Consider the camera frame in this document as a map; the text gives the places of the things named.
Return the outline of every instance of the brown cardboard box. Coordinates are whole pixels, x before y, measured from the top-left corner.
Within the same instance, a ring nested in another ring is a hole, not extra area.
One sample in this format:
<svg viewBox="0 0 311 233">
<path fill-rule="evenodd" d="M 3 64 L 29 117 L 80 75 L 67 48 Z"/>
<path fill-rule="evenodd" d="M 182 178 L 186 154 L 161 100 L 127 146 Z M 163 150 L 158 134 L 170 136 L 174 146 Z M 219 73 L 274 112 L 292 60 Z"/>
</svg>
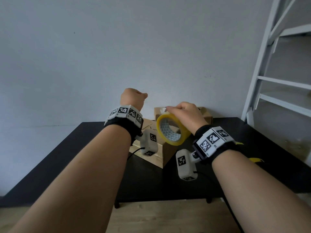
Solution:
<svg viewBox="0 0 311 233">
<path fill-rule="evenodd" d="M 156 129 L 156 121 L 152 121 L 149 119 L 144 119 L 143 125 L 142 125 L 142 131 L 144 131 L 145 129 L 153 129 L 153 130 L 157 130 Z M 178 128 L 171 126 L 171 129 L 174 131 L 177 131 Z M 171 159 L 171 157 L 174 155 L 174 153 L 177 151 L 177 146 L 173 146 L 170 145 L 168 143 L 166 143 L 158 134 L 157 132 L 157 141 L 158 141 L 158 152 L 155 153 L 152 156 L 146 156 L 143 155 L 140 150 L 138 152 L 135 153 L 135 155 L 137 155 L 138 157 L 141 157 L 142 159 L 160 167 L 163 168 L 167 162 Z M 134 152 L 135 150 L 137 150 L 138 148 L 140 148 L 140 141 L 135 140 L 133 145 L 130 147 L 130 152 Z"/>
<path fill-rule="evenodd" d="M 208 112 L 208 110 L 205 107 L 198 107 L 198 109 L 201 111 L 205 121 L 207 121 L 208 124 L 212 124 L 213 117 Z M 154 115 L 155 115 L 156 121 L 157 121 L 158 117 L 160 117 L 160 115 L 164 113 L 164 111 L 165 111 L 165 107 L 155 107 L 154 108 Z"/>
</svg>

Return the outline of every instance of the packing tape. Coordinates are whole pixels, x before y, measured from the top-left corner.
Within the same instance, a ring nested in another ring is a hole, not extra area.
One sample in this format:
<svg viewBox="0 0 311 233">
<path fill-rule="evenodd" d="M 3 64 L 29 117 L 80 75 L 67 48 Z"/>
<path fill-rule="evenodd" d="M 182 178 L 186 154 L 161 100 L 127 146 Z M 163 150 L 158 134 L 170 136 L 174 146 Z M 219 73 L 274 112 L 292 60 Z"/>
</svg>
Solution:
<svg viewBox="0 0 311 233">
<path fill-rule="evenodd" d="M 174 132 L 169 127 L 169 121 L 173 121 L 180 130 L 180 134 Z M 158 117 L 156 121 L 156 128 L 160 137 L 170 145 L 181 145 L 191 134 L 191 132 L 179 121 L 174 114 L 165 113 Z"/>
</svg>

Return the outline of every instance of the cable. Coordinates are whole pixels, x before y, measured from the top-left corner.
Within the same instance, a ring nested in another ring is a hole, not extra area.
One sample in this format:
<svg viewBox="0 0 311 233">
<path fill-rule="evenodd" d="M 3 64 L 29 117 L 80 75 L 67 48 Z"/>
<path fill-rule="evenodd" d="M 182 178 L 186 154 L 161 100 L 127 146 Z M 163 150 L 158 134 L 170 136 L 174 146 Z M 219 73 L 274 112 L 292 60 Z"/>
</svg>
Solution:
<svg viewBox="0 0 311 233">
<path fill-rule="evenodd" d="M 127 158 L 127 160 L 129 160 L 130 159 L 130 157 L 133 155 L 133 154 L 135 154 L 138 150 L 142 150 L 142 149 L 144 149 L 144 147 L 141 147 L 141 148 L 139 148 L 139 149 L 137 149 L 137 150 L 135 150 L 128 158 Z"/>
<path fill-rule="evenodd" d="M 228 200 L 227 200 L 227 198 L 226 198 L 226 196 L 225 196 L 225 194 L 224 194 L 224 192 L 223 192 L 223 190 L 222 190 L 220 184 L 217 184 L 216 182 L 214 182 L 214 181 L 213 181 L 207 174 L 205 174 L 204 172 L 193 172 L 193 173 L 202 174 L 203 176 L 207 177 L 208 180 L 209 180 L 210 182 L 212 182 L 212 183 L 216 186 L 216 188 L 219 188 L 219 189 L 220 189 L 221 194 L 222 194 L 222 198 L 223 198 L 225 204 L 227 205 L 227 207 L 228 207 L 228 209 L 229 209 L 229 211 L 230 211 L 230 213 L 231 213 L 231 215 L 232 215 L 232 217 L 233 217 L 235 223 L 238 225 L 238 228 L 240 229 L 241 233 L 243 233 L 244 231 L 243 231 L 243 229 L 242 229 L 240 223 L 238 222 L 238 219 L 236 219 L 236 217 L 235 217 L 235 215 L 234 215 L 234 213 L 233 213 L 233 211 L 232 211 L 232 209 L 231 209 L 231 207 L 230 207 L 230 205 L 229 205 L 229 202 L 228 202 Z"/>
</svg>

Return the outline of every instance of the tabletop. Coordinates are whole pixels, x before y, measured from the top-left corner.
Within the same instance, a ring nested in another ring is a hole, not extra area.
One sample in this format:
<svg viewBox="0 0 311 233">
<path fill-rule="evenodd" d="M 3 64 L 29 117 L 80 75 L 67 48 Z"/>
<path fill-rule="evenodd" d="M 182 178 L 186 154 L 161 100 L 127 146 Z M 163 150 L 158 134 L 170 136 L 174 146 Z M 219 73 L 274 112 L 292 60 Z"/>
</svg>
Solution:
<svg viewBox="0 0 311 233">
<path fill-rule="evenodd" d="M 248 158 L 264 160 L 260 166 L 295 193 L 311 192 L 311 168 L 276 145 L 239 118 L 214 118 L 213 126 L 221 126 L 236 141 L 243 143 L 241 150 Z M 51 153 L 29 172 L 2 199 L 0 207 L 33 204 L 68 163 L 104 127 L 104 122 L 83 122 L 72 131 Z M 179 149 L 192 151 L 190 136 Z M 194 181 L 178 177 L 173 156 L 161 169 L 133 155 L 127 162 L 116 197 L 117 202 L 182 200 L 221 197 L 221 190 L 211 166 L 196 165 L 201 174 Z"/>
</svg>

